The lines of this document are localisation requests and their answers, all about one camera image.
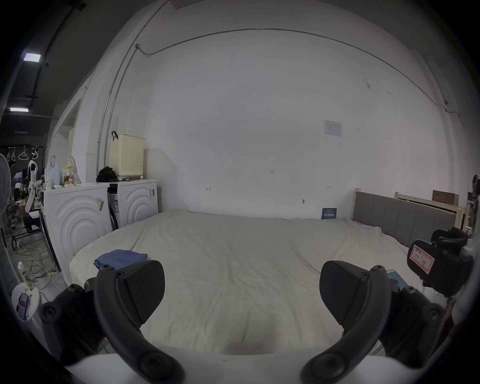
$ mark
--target white bedsheet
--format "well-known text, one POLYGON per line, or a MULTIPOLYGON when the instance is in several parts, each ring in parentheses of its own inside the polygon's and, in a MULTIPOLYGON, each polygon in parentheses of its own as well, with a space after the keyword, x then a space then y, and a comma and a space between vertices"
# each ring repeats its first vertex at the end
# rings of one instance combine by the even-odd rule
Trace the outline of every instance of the white bedsheet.
POLYGON ((96 276, 93 261, 115 249, 147 253, 163 265, 165 296, 141 329, 158 347, 223 354, 330 347, 342 327, 320 297, 328 260, 381 264, 421 287, 406 247, 344 219, 161 213, 83 248, 70 265, 74 282, 83 286, 96 276))

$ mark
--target black bag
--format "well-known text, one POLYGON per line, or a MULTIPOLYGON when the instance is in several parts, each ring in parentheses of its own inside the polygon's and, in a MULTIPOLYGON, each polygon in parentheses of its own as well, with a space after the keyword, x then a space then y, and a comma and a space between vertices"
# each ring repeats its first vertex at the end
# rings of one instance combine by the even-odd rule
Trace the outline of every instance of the black bag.
POLYGON ((96 177, 97 183, 108 183, 113 181, 118 181, 118 177, 110 167, 105 167, 100 170, 98 176, 96 177))

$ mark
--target jar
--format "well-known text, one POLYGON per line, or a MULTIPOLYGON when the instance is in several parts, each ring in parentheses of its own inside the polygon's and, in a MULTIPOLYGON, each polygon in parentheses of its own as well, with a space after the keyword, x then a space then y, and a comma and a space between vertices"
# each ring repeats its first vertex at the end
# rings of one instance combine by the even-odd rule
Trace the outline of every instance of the jar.
POLYGON ((73 165, 67 164, 65 167, 65 176, 63 176, 63 185, 65 187, 73 187, 75 185, 75 178, 73 177, 73 165))

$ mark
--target ceiling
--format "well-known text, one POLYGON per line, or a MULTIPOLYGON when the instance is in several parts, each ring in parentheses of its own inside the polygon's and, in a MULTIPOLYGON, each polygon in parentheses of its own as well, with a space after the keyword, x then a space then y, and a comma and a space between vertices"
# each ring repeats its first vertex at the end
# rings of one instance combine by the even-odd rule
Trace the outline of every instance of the ceiling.
POLYGON ((7 101, 7 107, 27 107, 29 114, 37 117, 9 114, 5 110, 0 136, 13 136, 16 131, 34 136, 48 133, 48 117, 52 116, 55 106, 72 97, 117 32, 134 13, 153 1, 70 0, 58 5, 25 49, 41 54, 41 62, 21 63, 7 101))

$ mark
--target folded blue cloth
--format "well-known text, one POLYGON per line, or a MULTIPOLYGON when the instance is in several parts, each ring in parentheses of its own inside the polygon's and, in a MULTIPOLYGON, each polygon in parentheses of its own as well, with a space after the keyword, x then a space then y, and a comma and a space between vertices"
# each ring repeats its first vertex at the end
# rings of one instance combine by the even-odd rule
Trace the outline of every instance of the folded blue cloth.
POLYGON ((137 253, 134 251, 127 251, 123 249, 116 249, 114 251, 104 253, 99 256, 93 264, 100 269, 101 266, 108 264, 115 269, 122 269, 129 265, 144 261, 148 258, 146 253, 137 253))

